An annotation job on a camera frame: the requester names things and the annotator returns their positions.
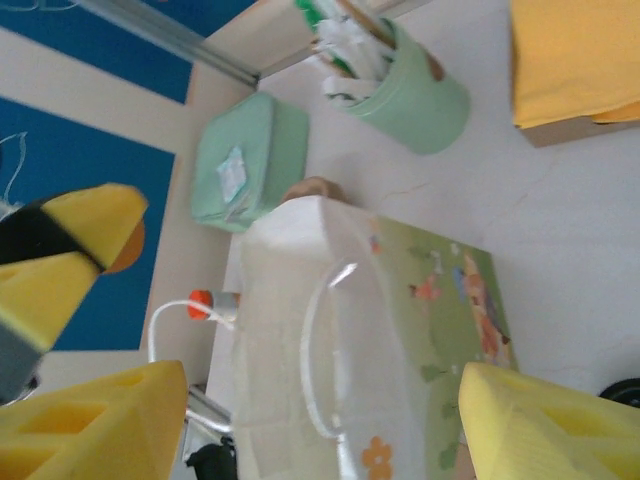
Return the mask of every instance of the mint green box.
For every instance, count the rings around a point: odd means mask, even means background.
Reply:
[[[308,137],[307,113],[264,92],[215,117],[198,145],[191,197],[194,220],[244,232],[304,178]],[[246,183],[226,203],[218,167],[235,147],[242,152]]]

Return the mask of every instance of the black wheel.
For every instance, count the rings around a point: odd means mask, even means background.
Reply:
[[[614,402],[640,408],[640,378],[632,378],[614,383],[600,396]]]

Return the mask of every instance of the wooden stick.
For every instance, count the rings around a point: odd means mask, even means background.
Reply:
[[[387,35],[386,32],[383,32],[382,29],[378,27],[362,10],[353,5],[349,0],[336,0],[336,2],[344,8],[356,22],[364,27],[365,30],[368,30],[371,35],[376,37],[389,48],[392,48],[393,50],[396,49],[395,39]]]

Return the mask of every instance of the yellow foam block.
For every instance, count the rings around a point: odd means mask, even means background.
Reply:
[[[166,480],[187,384],[158,362],[0,409],[3,480]]]
[[[42,207],[107,267],[116,260],[146,209],[147,201],[138,190],[115,183],[70,192]]]
[[[47,352],[97,277],[93,263],[75,252],[0,266],[0,317]]]
[[[136,230],[147,201],[133,187],[106,184],[67,193],[41,209],[105,266]],[[44,353],[51,349],[98,277],[82,254],[0,266],[0,320]]]
[[[638,409],[478,363],[459,405],[478,480],[640,478]]]

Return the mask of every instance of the green cup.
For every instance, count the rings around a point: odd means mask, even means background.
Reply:
[[[396,56],[373,96],[343,111],[360,118],[417,154],[451,145],[469,117],[469,94],[451,76],[434,77],[426,50],[389,22]]]

